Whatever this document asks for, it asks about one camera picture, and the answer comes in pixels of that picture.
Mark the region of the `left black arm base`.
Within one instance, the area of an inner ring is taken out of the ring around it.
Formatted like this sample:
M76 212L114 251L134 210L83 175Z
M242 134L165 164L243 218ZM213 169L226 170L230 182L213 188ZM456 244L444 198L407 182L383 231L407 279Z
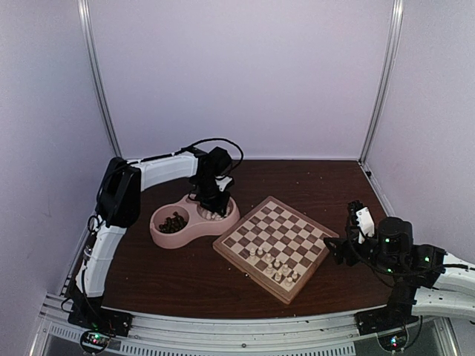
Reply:
M69 324L85 329L79 336L79 345L91 355L105 351L117 337L127 337L132 320L129 313L108 309L100 309L99 315L92 311L82 314L74 309L68 316Z

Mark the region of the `pink double bowl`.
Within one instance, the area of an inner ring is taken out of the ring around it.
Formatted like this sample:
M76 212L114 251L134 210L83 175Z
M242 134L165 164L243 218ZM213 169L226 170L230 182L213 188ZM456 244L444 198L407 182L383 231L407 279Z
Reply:
M197 212L199 206L199 202L192 201L185 195L176 203L158 208L152 214L149 223L149 230L154 243L165 249L181 248L199 237L220 236L240 219L237 203L232 198L229 199L228 204L232 211L226 219L221 221L203 219ZM186 227L174 234L159 232L159 224L163 223L166 217L170 217L175 211L185 218L187 221Z

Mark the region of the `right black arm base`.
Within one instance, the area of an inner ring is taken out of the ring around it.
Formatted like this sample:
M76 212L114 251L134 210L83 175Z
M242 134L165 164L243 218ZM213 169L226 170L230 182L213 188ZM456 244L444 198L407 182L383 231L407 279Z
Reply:
M374 334L379 346L395 354L411 345L408 327L421 323L419 317L401 311L390 311L387 307L360 311L355 314L358 333L361 336Z

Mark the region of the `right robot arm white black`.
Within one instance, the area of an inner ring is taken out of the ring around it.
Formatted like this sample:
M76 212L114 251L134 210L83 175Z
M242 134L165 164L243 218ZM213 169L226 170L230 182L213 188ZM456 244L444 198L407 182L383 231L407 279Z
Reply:
M345 231L345 237L324 238L336 263L362 263L393 281L385 306L355 315L361 334L403 327L423 316L474 319L472 263L443 248L415 244L411 223L398 217L375 224L368 211L351 211Z

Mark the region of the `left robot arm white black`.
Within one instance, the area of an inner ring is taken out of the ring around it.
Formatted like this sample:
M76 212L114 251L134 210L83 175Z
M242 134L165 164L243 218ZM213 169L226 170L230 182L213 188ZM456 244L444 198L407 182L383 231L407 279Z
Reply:
M120 240L140 216L141 194L148 188L187 178L192 189L181 201L158 208L150 219L153 241L162 248L181 248L198 237L222 234L240 218L229 188L236 168L221 147L205 152L191 144L179 151L143 159L114 157L108 163L88 221L91 241L79 272L68 289L71 315L90 329L115 316L102 308L105 278Z

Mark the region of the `light chess piece tall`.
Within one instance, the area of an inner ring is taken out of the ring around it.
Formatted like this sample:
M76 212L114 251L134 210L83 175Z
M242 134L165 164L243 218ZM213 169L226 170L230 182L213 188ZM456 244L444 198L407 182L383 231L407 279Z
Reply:
M256 260L256 249L255 248L250 248L250 250L249 250L249 259L251 261Z

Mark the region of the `wooden chess board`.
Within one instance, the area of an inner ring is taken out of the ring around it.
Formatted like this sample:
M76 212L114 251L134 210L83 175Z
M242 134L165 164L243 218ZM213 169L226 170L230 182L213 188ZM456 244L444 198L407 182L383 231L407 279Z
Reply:
M289 305L329 254L325 237L338 237L338 234L269 196L216 239L213 249L260 287ZM263 256L258 255L259 247L263 248ZM249 259L250 248L256 249L255 261ZM272 255L270 262L264 259L267 253ZM273 266L275 260L281 262L279 269ZM272 274L266 273L269 264L273 266ZM282 272L283 264L289 266L287 273ZM280 281L274 278L277 271L282 273ZM294 272L298 272L299 278L293 280L289 288L284 281Z

